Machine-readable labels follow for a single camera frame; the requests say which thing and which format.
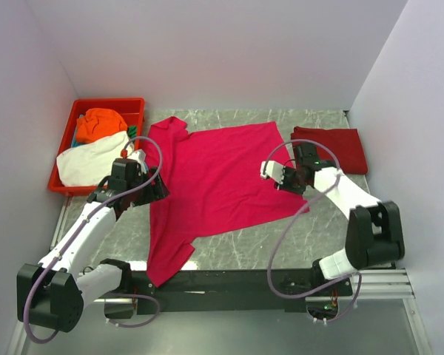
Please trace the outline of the bright pink t-shirt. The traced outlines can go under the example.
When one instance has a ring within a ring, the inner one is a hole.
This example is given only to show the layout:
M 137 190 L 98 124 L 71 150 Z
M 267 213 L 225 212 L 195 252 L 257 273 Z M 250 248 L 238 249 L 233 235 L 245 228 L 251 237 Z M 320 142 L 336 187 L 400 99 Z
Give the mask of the bright pink t-shirt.
M 159 176 L 169 190 L 150 205 L 147 275 L 153 285 L 182 268 L 194 239 L 291 217 L 306 204 L 260 176 L 270 154 L 279 163 L 289 159 L 274 122 L 188 132 L 186 122 L 172 116 L 153 124 L 148 136 L 160 148 L 143 144 L 146 162 L 162 162 Z

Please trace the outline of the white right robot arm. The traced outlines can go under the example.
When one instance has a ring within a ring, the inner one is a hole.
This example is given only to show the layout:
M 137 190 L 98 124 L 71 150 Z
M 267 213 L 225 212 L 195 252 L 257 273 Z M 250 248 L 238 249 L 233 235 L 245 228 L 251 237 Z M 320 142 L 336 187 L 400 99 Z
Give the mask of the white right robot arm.
M 275 288 L 272 267 L 268 266 L 266 277 L 271 291 L 286 300 L 326 295 L 336 283 L 363 269 L 403 259 L 406 250 L 398 205 L 381 201 L 361 189 L 343 172 L 333 151 L 323 144 L 307 139 L 289 143 L 295 167 L 289 168 L 268 157 L 260 165 L 260 176 L 273 180 L 276 189 L 296 195 L 302 195 L 306 187 L 317 191 L 314 198 L 298 209 L 296 217 L 326 197 L 348 220 L 348 227 L 344 247 L 313 263 L 308 291 L 281 293 Z

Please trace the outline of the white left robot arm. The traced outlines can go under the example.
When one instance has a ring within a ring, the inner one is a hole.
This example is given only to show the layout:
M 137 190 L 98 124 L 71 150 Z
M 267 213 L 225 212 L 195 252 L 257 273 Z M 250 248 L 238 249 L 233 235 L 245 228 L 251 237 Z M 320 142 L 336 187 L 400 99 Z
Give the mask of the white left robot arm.
M 16 277 L 17 316 L 29 338 L 34 337 L 34 325 L 55 334 L 70 332 L 83 310 L 106 294 L 133 296 L 128 262 L 105 259 L 91 272 L 80 273 L 87 258 L 129 207 L 168 196 L 160 171 L 160 166 L 145 169 L 135 159 L 115 159 L 110 175 L 88 196 L 80 217 L 62 240 L 37 264 L 20 268 Z

